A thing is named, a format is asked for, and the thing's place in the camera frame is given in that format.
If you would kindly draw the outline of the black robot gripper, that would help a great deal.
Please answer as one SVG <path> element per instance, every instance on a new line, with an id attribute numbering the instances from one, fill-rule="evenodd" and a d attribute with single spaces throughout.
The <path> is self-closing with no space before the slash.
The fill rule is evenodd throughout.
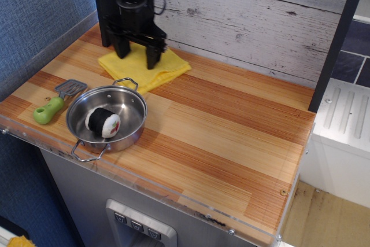
<path id="1" fill-rule="evenodd" d="M 109 39 L 119 58 L 129 52 L 130 41 L 146 46 L 147 68 L 153 69 L 165 51 L 166 33 L 154 23 L 154 2 L 117 3 L 118 11 L 105 16 Z"/>

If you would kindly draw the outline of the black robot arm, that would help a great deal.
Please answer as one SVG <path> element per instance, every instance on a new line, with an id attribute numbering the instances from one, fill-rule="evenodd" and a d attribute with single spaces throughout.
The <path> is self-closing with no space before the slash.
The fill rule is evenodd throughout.
<path id="1" fill-rule="evenodd" d="M 116 13 L 105 16 L 109 38 L 119 58 L 131 51 L 130 42 L 146 47 L 147 68 L 153 69 L 165 51 L 167 34 L 154 18 L 163 14 L 166 0 L 114 0 Z"/>

